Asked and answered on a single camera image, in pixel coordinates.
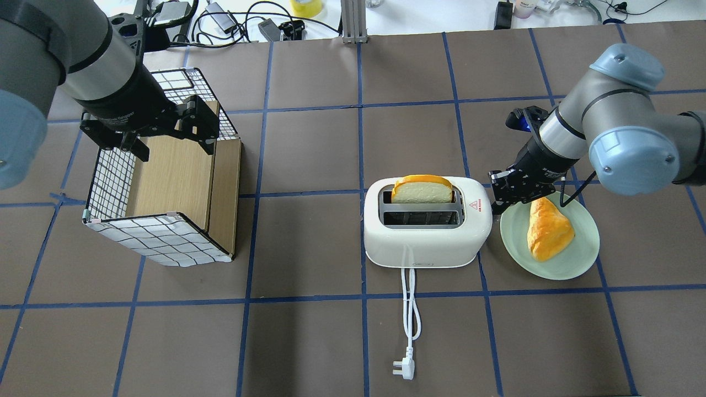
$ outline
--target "metal frame post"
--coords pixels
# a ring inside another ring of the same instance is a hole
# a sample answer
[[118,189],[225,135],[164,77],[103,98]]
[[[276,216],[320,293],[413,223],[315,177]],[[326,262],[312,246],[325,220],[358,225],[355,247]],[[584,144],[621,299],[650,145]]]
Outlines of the metal frame post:
[[368,42],[368,30],[365,27],[365,0],[341,0],[341,21],[344,43]]

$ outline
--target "croissant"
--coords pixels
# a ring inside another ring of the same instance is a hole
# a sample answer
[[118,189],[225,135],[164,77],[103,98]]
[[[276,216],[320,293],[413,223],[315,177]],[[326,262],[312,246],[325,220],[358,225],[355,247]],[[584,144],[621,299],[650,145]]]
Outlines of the croissant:
[[544,262],[562,252],[575,236],[571,221],[546,197],[532,202],[529,210],[527,246],[532,256]]

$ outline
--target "storage box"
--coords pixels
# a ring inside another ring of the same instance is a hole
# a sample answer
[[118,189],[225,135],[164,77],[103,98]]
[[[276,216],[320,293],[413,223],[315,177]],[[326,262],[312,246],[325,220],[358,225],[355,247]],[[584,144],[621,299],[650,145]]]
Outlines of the storage box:
[[[154,72],[176,102],[217,102],[198,69]],[[147,140],[150,161],[100,150],[83,212],[96,232],[168,266],[228,262],[235,253],[241,141],[222,109],[215,154],[187,140]]]

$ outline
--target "bread slice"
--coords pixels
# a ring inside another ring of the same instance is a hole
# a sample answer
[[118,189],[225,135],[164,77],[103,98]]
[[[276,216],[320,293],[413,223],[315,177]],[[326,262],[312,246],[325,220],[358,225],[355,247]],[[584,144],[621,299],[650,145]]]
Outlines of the bread slice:
[[436,175],[407,175],[395,182],[393,203],[450,203],[453,187]]
[[555,257],[568,247],[574,235],[571,221],[547,197],[532,202],[527,246],[536,260],[544,262]]

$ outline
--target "toast slice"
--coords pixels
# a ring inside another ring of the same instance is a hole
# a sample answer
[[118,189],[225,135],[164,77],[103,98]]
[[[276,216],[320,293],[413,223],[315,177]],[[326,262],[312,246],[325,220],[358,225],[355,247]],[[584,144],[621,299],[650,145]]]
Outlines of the toast slice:
[[436,175],[407,175],[395,182],[393,203],[450,203],[453,186]]

